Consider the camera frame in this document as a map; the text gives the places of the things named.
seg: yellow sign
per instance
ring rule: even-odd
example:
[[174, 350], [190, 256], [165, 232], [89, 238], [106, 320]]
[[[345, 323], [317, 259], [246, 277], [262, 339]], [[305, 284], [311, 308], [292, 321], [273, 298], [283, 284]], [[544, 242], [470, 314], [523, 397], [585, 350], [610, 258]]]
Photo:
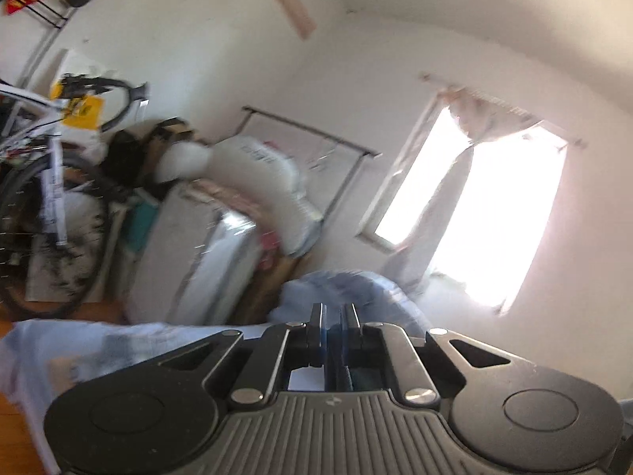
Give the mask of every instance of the yellow sign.
[[[50, 98], [56, 100], [61, 95], [61, 84], [56, 82], [51, 88]], [[99, 96], [84, 96], [78, 100], [71, 100], [66, 110], [72, 110], [62, 123], [75, 128], [96, 130], [99, 128], [99, 118], [103, 110], [103, 98]]]
[[64, 121], [64, 125], [96, 130], [99, 128], [99, 117], [103, 109], [103, 98], [98, 96], [86, 96], [77, 102], [73, 112]]

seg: curtain rod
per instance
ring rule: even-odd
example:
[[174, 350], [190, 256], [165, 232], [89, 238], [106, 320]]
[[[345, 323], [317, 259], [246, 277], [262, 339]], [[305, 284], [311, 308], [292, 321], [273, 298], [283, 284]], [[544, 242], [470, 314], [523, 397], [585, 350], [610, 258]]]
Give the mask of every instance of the curtain rod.
[[[454, 82], [451, 82], [449, 80], [446, 80], [440, 76], [431, 74], [431, 73], [427, 73], [427, 72], [422, 72], [420, 73], [420, 80], [422, 80], [423, 82], [429, 82], [431, 84], [437, 84], [440, 85], [441, 87], [444, 88], [444, 90], [461, 90], [461, 89], [465, 89], [467, 92], [469, 92], [470, 94], [472, 94], [474, 97], [477, 98], [481, 98], [483, 100], [486, 100], [492, 104], [495, 105], [499, 105], [501, 107], [505, 107], [506, 109], [511, 110], [512, 112], [515, 112], [517, 114], [529, 114], [532, 115], [533, 114], [531, 112], [529, 112], [528, 110], [524, 110], [521, 107], [517, 107], [517, 106], [513, 106], [512, 104], [507, 103], [506, 101], [496, 97], [496, 96], [492, 96], [488, 93], [486, 93], [485, 91], [481, 91], [479, 89], [473, 89], [472, 87], [463, 85], [463, 84], [455, 84]], [[555, 125], [554, 123], [550, 123], [548, 120], [542, 120], [541, 123], [544, 123], [544, 128], [548, 129], [550, 132], [558, 135], [560, 138], [564, 139], [565, 141], [567, 141], [567, 145], [568, 146], [574, 146], [577, 148], [580, 148], [581, 150], [584, 150], [587, 146], [588, 143], [581, 137], [577, 136], [577, 135], [571, 135], [569, 134], [568, 131], [566, 131], [565, 129], [560, 128], [559, 126]]]
[[323, 137], [324, 139], [329, 139], [330, 141], [333, 141], [337, 144], [346, 146], [348, 148], [352, 148], [352, 150], [356, 150], [357, 152], [361, 153], [363, 157], [369, 156], [369, 157], [372, 157], [373, 159], [376, 159], [377, 157], [380, 157], [382, 155], [382, 153], [380, 152], [377, 152], [375, 150], [370, 150], [369, 148], [365, 148], [364, 146], [361, 146], [360, 144], [356, 144], [352, 141], [347, 141], [346, 139], [343, 139], [342, 137], [338, 137], [336, 135], [327, 133], [323, 130], [319, 130], [318, 128], [315, 128], [314, 126], [305, 125], [303, 123], [296, 122], [295, 120], [284, 118], [283, 116], [280, 116], [278, 114], [273, 114], [272, 112], [267, 112], [265, 110], [257, 109], [251, 106], [244, 106], [242, 107], [242, 110], [245, 110], [247, 114], [242, 120], [242, 123], [240, 123], [240, 125], [237, 127], [234, 135], [241, 133], [246, 128], [246, 125], [248, 124], [248, 122], [250, 121], [250, 119], [252, 118], [254, 114], [259, 114], [266, 118], [270, 118], [271, 120], [275, 120], [280, 123], [285, 123], [286, 125], [299, 128], [300, 130], [310, 132], [314, 135], [318, 135], [319, 137]]

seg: ceiling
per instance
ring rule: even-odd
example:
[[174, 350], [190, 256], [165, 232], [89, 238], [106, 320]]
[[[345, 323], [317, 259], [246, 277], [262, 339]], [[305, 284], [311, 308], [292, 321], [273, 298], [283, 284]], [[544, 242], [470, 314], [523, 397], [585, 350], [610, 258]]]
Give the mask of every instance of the ceiling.
[[633, 113], [633, 0], [344, 0], [350, 10], [493, 40]]

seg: sunlight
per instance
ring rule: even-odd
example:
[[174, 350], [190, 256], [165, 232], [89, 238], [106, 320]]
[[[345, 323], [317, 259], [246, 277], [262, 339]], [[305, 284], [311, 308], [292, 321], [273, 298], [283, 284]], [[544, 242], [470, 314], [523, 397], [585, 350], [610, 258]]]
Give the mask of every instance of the sunlight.
[[[536, 126], [476, 147], [472, 170], [431, 268], [479, 303], [509, 307], [547, 224], [567, 143]], [[377, 229], [399, 244], [468, 145], [443, 110]]]

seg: screw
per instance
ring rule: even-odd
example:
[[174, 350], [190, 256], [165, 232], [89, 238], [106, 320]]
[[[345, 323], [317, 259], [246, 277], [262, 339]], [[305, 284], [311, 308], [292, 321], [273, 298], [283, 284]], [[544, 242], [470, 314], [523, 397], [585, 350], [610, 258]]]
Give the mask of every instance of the screw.
[[264, 395], [258, 389], [254, 388], [240, 388], [231, 393], [231, 399], [235, 403], [241, 403], [243, 405], [252, 405], [264, 399]]
[[432, 389], [413, 388], [404, 393], [404, 399], [416, 405], [426, 405], [438, 397], [438, 393]]

